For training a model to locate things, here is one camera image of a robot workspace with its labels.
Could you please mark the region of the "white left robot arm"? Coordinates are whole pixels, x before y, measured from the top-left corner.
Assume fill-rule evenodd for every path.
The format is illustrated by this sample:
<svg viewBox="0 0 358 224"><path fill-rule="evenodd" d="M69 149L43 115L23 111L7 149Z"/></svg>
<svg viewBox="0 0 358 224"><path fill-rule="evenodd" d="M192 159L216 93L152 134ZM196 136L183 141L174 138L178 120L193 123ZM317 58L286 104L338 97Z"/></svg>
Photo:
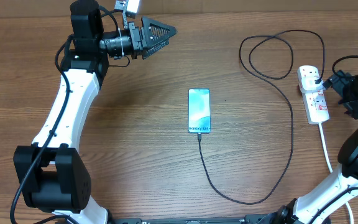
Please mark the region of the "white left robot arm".
<svg viewBox="0 0 358 224"><path fill-rule="evenodd" d="M19 179L16 198L28 207L66 223L112 223L111 212L91 196L91 177L79 155L83 126L109 67L109 59L148 58L164 46L175 27L134 18L138 1L117 1L123 25L105 32L102 18L112 12L96 1L70 5L73 32L59 48L55 66L61 82L42 129L28 146L18 146L13 161Z"/></svg>

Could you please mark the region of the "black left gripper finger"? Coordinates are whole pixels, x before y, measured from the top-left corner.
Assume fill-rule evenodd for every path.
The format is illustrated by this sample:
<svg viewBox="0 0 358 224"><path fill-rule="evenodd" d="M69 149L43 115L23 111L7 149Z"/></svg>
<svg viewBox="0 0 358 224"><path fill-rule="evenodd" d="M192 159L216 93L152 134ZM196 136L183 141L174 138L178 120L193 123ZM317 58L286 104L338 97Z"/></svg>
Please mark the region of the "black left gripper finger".
<svg viewBox="0 0 358 224"><path fill-rule="evenodd" d="M142 54L142 58L143 59L147 59L148 57L150 57L151 55L153 55L154 53L158 52L159 50L161 50L162 48L164 48L165 46L167 46L169 44L169 40L164 40L161 43L151 47L150 49L147 49L143 54Z"/></svg>
<svg viewBox="0 0 358 224"><path fill-rule="evenodd" d="M154 47L159 43L169 40L177 34L173 26L143 16L142 19L145 41L148 47Z"/></svg>

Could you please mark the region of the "Galaxy S24 smartphone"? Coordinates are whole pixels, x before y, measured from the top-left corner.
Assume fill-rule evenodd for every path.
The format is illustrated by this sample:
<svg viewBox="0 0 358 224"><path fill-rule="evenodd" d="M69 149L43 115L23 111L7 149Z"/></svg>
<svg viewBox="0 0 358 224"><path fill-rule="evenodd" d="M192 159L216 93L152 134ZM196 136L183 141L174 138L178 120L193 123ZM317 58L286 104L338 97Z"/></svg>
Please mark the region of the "Galaxy S24 smartphone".
<svg viewBox="0 0 358 224"><path fill-rule="evenodd" d="M188 132L211 132L211 94L209 89L188 90Z"/></svg>

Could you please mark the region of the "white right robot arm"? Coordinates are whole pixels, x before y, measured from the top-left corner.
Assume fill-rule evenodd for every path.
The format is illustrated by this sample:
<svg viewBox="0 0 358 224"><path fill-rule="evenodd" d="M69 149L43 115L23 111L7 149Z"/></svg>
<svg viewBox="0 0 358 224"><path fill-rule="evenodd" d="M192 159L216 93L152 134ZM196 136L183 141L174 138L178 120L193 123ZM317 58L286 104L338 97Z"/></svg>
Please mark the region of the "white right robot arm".
<svg viewBox="0 0 358 224"><path fill-rule="evenodd" d="M298 78L309 123L321 125L325 120L322 96L329 88L341 97L339 104L346 108L346 114L358 119L358 75L335 70L319 82L314 67L302 66ZM259 223L327 223L330 214L358 196L358 129L344 142L337 160L337 167L310 193L264 216Z"/></svg>

